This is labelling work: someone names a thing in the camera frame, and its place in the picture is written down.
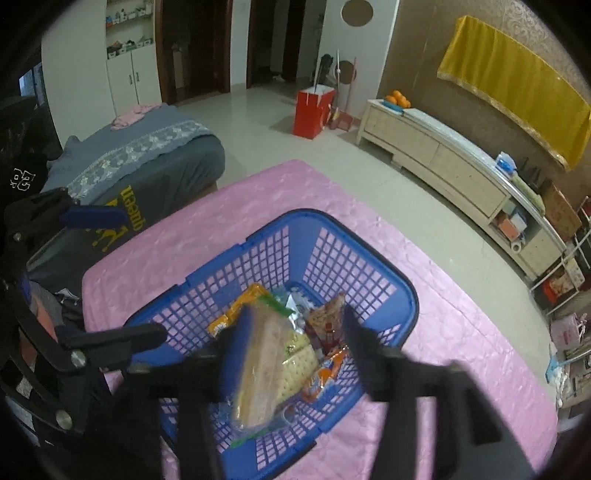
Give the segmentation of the green cracker packet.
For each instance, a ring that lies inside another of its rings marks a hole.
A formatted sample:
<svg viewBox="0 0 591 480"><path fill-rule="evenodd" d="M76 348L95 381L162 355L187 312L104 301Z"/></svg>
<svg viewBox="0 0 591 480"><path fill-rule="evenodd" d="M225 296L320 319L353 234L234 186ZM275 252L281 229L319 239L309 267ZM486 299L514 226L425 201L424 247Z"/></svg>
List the green cracker packet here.
<svg viewBox="0 0 591 480"><path fill-rule="evenodd" d="M223 366L231 448L292 427L301 416L297 395L318 355L295 313L267 294L245 304L232 326Z"/></svg>

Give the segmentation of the orange yellow snack packet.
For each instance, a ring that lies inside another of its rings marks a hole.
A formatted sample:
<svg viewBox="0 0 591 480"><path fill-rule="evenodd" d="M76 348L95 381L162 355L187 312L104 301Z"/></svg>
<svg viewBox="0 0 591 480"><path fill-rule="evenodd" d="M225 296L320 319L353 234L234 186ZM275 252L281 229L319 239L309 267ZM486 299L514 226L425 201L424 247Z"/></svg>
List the orange yellow snack packet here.
<svg viewBox="0 0 591 480"><path fill-rule="evenodd" d="M212 338L215 338L222 330L231 327L235 320L238 319L240 311L245 304L256 301L257 298L263 295L267 295L269 291L260 284L252 284L240 294L235 302L233 302L228 310L226 310L221 316L212 321L207 326L207 332Z"/></svg>

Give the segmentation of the orange biscuit packet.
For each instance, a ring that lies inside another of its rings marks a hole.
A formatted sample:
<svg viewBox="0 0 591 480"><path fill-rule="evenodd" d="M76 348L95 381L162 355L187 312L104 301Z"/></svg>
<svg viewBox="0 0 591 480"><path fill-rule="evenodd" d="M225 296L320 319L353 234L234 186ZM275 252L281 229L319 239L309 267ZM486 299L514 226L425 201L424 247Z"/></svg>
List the orange biscuit packet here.
<svg viewBox="0 0 591 480"><path fill-rule="evenodd" d="M311 377L304 382L301 397L305 402L314 403L320 401L332 387L335 387L335 380L338 378L342 364L344 364L348 356L349 348L344 346L335 349L322 360L322 363L311 374Z"/></svg>

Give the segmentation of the pink gift bag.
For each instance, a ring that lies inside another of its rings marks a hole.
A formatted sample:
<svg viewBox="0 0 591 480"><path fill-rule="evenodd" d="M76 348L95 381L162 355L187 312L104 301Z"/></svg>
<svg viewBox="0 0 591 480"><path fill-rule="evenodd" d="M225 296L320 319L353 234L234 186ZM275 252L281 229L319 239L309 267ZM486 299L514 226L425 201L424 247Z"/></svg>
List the pink gift bag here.
<svg viewBox="0 0 591 480"><path fill-rule="evenodd" d="M582 344L587 325L587 314L572 313L554 320L550 325L553 344L559 351L571 350Z"/></svg>

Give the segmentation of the red noodle snack pouch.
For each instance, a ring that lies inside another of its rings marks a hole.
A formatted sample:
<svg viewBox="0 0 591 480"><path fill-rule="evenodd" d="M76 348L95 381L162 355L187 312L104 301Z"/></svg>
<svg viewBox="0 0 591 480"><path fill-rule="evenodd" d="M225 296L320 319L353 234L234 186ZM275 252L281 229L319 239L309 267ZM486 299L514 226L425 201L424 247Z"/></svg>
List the red noodle snack pouch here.
<svg viewBox="0 0 591 480"><path fill-rule="evenodd" d="M311 310L307 324L315 332L322 351L328 354L342 341L342 321L346 306L346 294L339 292L334 298Z"/></svg>

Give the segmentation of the blue plastic basket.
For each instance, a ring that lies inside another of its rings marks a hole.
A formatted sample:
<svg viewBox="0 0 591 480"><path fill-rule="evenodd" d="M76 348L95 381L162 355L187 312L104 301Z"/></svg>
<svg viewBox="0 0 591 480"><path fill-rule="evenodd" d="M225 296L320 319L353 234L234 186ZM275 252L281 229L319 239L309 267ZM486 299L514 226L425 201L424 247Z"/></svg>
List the blue plastic basket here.
<svg viewBox="0 0 591 480"><path fill-rule="evenodd" d="M310 371L321 345L304 330L304 317L338 295L356 319L385 346L400 347L414 329L419 297L408 277L377 250L329 214L291 210L199 267L136 311L127 325L158 323L165 344L135 355L150 366L181 361L214 341L231 308L254 287L286 308L293 331L287 341L292 372ZM301 398L290 382L283 419L250 439L231 426L228 404L211 406L214 439L228 479L272 479L308 453L315 441L351 410L362 386L351 357L342 360L327 392Z"/></svg>

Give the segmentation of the white metal shelf rack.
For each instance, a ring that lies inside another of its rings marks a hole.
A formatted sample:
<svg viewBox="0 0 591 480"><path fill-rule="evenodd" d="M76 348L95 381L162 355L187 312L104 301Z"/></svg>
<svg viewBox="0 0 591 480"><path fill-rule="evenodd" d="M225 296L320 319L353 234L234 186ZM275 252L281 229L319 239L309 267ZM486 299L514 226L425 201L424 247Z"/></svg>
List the white metal shelf rack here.
<svg viewBox="0 0 591 480"><path fill-rule="evenodd" d="M542 313L552 318L577 296L590 290L590 197L577 208L582 222L566 252L530 288Z"/></svg>

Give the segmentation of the cardboard box on cabinet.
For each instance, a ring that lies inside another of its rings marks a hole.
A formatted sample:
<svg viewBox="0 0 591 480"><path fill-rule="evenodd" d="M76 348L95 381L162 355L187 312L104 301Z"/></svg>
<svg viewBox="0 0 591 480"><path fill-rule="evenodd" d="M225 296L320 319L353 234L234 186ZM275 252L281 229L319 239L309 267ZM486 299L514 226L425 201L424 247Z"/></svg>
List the cardboard box on cabinet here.
<svg viewBox="0 0 591 480"><path fill-rule="evenodd" d="M582 222L570 202L549 179L541 186L541 196L545 206L545 217L560 238L565 242L572 239L582 227Z"/></svg>

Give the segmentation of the red paper bag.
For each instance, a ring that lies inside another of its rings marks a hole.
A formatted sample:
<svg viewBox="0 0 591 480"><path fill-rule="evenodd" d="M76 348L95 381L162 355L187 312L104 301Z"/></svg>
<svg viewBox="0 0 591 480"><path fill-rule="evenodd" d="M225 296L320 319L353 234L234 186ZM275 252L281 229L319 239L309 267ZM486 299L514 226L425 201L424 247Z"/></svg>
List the red paper bag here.
<svg viewBox="0 0 591 480"><path fill-rule="evenodd" d="M325 85L298 91L293 134L308 140L315 139L329 120L334 98L335 88Z"/></svg>

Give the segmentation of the cream TV cabinet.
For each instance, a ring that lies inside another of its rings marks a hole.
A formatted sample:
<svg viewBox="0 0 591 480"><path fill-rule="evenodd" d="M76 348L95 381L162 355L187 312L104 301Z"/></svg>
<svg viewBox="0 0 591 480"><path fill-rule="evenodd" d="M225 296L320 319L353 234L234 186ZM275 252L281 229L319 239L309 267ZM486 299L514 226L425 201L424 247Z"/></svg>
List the cream TV cabinet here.
<svg viewBox="0 0 591 480"><path fill-rule="evenodd" d="M391 164L411 172L486 233L531 281L566 251L547 218L484 150L430 115L367 102L356 142L389 152Z"/></svg>

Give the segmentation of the blue tissue pack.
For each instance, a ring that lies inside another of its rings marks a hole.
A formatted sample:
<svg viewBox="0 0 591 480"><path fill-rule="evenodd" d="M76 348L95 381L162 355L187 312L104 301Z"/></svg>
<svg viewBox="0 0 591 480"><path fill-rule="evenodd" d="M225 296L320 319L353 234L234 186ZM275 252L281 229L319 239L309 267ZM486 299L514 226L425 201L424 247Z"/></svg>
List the blue tissue pack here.
<svg viewBox="0 0 591 480"><path fill-rule="evenodd" d="M506 152L500 152L497 155L495 166L499 171L509 177L512 177L517 172L517 166L514 159Z"/></svg>

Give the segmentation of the pile of oranges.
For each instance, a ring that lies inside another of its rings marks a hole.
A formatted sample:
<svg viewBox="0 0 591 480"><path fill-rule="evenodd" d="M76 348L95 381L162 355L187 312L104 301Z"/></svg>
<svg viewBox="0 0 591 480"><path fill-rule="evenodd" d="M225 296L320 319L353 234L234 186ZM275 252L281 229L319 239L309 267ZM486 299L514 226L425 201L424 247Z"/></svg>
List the pile of oranges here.
<svg viewBox="0 0 591 480"><path fill-rule="evenodd" d="M384 97L384 101L387 101L393 105L397 105L402 109L408 109L412 107L407 97L399 90L393 90L390 94Z"/></svg>

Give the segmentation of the yellow hanging cloth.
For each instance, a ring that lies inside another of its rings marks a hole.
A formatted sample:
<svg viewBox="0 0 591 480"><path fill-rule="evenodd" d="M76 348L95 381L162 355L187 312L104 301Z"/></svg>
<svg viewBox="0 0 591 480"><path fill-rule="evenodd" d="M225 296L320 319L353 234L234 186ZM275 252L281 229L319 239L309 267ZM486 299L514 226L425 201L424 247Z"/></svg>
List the yellow hanging cloth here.
<svg viewBox="0 0 591 480"><path fill-rule="evenodd" d="M501 30L465 15L437 76L487 102L532 137L564 170L590 139L590 104L544 59Z"/></svg>

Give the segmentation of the white wall cupboard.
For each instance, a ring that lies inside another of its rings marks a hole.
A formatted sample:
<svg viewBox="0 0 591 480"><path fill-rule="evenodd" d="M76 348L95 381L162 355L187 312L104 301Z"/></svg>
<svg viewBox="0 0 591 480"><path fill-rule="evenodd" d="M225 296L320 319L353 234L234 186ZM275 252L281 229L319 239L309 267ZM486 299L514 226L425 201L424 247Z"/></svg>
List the white wall cupboard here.
<svg viewBox="0 0 591 480"><path fill-rule="evenodd" d="M105 47L114 111L161 101L154 1L107 1Z"/></svg>

